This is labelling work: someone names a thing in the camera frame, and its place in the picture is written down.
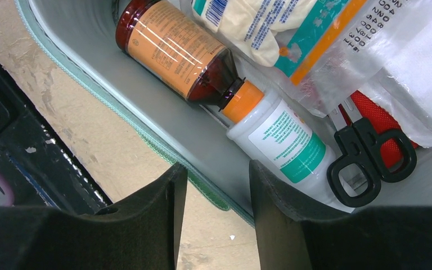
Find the white bottle green label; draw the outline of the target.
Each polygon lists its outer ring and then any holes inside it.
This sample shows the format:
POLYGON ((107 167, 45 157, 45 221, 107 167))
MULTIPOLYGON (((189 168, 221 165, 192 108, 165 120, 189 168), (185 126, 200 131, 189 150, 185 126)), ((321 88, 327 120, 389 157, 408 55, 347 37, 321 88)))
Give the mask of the white bottle green label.
POLYGON ((274 175, 309 197, 351 213, 327 180, 336 155, 276 92, 249 90, 223 109, 233 122, 227 137, 274 175))

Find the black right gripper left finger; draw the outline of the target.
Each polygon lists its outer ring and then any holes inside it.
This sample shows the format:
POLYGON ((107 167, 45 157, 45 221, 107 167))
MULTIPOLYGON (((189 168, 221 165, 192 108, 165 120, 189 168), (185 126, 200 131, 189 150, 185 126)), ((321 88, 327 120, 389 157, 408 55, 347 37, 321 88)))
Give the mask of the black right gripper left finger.
POLYGON ((92 215, 0 207, 0 269, 176 269, 187 177, 176 163, 92 215))

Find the brown glass medicine bottle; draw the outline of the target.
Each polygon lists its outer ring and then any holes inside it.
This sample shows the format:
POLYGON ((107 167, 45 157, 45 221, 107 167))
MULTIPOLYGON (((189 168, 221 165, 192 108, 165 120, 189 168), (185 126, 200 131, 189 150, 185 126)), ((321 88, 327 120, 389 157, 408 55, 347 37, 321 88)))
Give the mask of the brown glass medicine bottle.
POLYGON ((130 1, 115 39, 188 103, 216 106, 234 123, 264 97, 240 78, 232 51, 169 1, 130 1))

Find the red first aid pouch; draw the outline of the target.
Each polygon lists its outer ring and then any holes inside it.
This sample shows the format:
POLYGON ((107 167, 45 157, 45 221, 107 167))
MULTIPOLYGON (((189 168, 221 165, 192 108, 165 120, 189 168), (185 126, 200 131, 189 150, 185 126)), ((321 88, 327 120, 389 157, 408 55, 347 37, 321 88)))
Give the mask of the red first aid pouch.
MULTIPOLYGON (((353 100, 361 115, 369 119, 377 133, 382 133, 389 129, 401 130, 400 125, 392 116, 361 92, 356 91, 350 98, 353 100)), ((417 144, 412 141, 411 143, 414 149, 416 149, 417 144)), ((393 139, 383 144, 381 147, 381 155, 385 165, 389 167, 390 171, 397 170, 403 162, 402 153, 393 139)))

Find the black handled scissors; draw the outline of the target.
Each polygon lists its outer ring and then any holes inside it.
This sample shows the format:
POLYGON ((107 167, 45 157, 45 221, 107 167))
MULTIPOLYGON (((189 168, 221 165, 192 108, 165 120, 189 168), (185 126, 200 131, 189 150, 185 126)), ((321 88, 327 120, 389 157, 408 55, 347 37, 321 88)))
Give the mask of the black handled scissors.
POLYGON ((417 155, 410 139, 399 129, 377 133, 350 97, 330 112, 329 118, 336 128, 334 139, 342 155, 328 166, 327 180, 342 204, 351 208, 365 206, 378 196, 382 182, 400 182, 414 171, 417 155), (381 155, 381 147, 389 140, 395 141, 403 157, 394 171, 385 165, 381 155), (361 170, 367 182, 365 191, 357 196, 349 195, 340 180, 340 172, 352 164, 361 170))

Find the mint green case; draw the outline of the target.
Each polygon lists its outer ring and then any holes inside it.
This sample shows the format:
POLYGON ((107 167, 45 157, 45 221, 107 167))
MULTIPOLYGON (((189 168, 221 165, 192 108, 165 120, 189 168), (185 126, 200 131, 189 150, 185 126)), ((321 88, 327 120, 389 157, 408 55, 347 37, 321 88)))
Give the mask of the mint green case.
MULTIPOLYGON (((229 121, 185 102, 126 55, 115 41, 116 21, 129 1, 15 1, 27 30, 69 76, 114 110, 172 162, 183 164, 254 227, 250 158, 226 136, 229 121)), ((382 183, 368 206, 432 206, 432 148, 417 150, 415 171, 382 183)))

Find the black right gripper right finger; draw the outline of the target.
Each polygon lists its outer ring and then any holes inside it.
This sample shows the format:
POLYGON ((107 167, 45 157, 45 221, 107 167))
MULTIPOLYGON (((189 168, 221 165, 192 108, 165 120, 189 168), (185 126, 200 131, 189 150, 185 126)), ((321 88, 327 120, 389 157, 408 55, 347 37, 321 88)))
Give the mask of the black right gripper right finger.
POLYGON ((376 206, 349 214, 249 164, 262 269, 432 269, 432 206, 376 206))

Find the white gauze packets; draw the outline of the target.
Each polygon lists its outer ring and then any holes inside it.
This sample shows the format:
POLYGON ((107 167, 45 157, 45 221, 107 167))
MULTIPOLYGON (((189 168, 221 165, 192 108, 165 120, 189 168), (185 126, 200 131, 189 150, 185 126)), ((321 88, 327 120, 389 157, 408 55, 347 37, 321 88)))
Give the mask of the white gauze packets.
POLYGON ((432 1, 407 1, 382 40, 372 51, 382 68, 359 90, 409 139, 432 147, 432 1))

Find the bandage box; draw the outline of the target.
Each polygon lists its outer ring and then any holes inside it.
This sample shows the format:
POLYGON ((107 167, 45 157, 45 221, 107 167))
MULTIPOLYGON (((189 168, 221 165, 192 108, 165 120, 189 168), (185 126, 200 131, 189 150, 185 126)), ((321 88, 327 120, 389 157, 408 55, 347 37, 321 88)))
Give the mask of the bandage box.
POLYGON ((432 1, 180 1, 179 6, 318 117, 432 24, 432 1))

